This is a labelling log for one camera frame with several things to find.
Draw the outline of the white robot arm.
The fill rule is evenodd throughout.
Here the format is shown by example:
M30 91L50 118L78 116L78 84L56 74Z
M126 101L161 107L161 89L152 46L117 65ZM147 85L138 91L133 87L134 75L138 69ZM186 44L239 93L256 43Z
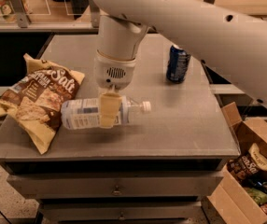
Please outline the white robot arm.
M96 47L96 80L121 90L108 66L134 67L149 28L186 50L267 108L267 21L197 0L92 0L104 11Z

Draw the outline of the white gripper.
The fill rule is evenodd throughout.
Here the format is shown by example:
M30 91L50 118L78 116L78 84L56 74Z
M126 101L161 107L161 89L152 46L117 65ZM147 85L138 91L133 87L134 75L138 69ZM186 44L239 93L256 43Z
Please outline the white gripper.
M102 89L114 87L120 91L125 89L134 76L136 61L119 61L96 52L94 59L94 76ZM100 127L112 128L121 105L121 96L115 91L107 91L99 96Z

